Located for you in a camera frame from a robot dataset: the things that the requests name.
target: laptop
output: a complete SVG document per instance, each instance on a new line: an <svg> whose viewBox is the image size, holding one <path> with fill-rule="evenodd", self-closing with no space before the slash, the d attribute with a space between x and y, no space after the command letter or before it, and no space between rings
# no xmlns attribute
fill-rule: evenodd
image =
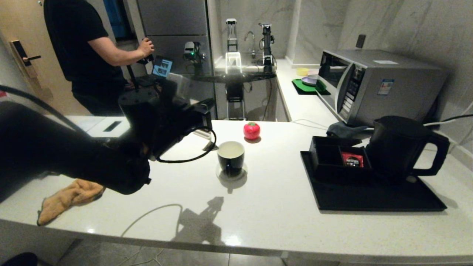
<svg viewBox="0 0 473 266"><path fill-rule="evenodd" d="M165 80L167 75L171 72L173 66L173 60L157 55L153 62L153 71L151 74L137 77L136 81L143 87L153 86L159 82L159 80Z"/></svg>

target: gray cloth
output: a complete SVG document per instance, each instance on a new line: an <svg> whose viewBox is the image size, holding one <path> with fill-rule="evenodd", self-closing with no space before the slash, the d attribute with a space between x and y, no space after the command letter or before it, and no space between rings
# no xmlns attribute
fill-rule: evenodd
<svg viewBox="0 0 473 266"><path fill-rule="evenodd" d="M361 133L363 130L367 129L367 126L357 126L349 127L345 125L344 122L336 122L331 124L327 129L328 136L335 136L339 138L349 139L355 136L356 134Z"/></svg>

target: red apple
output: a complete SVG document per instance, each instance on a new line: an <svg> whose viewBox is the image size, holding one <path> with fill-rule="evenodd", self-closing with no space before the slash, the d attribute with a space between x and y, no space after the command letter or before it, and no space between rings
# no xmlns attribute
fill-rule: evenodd
<svg viewBox="0 0 473 266"><path fill-rule="evenodd" d="M245 138L249 140L255 140L260 136L260 126L255 122L249 122L243 127L243 133Z"/></svg>

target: tile floor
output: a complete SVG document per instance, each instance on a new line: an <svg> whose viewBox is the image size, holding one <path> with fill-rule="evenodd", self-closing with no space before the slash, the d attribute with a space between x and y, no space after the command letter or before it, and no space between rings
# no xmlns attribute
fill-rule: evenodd
<svg viewBox="0 0 473 266"><path fill-rule="evenodd" d="M90 240L75 241L57 266L131 266L145 262L156 256L160 248L141 248L141 252L122 263L125 256L132 256L140 250L139 246L95 242ZM225 254L177 249L165 249L159 255L162 266L284 266L278 257L259 257L239 254ZM144 266L158 266L150 261Z"/></svg>

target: laptop screen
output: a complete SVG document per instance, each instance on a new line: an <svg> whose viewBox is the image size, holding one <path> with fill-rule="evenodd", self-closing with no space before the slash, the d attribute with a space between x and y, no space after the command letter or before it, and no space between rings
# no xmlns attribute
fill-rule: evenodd
<svg viewBox="0 0 473 266"><path fill-rule="evenodd" d="M171 72L173 61L162 56L156 56L154 59L153 74L166 78Z"/></svg>

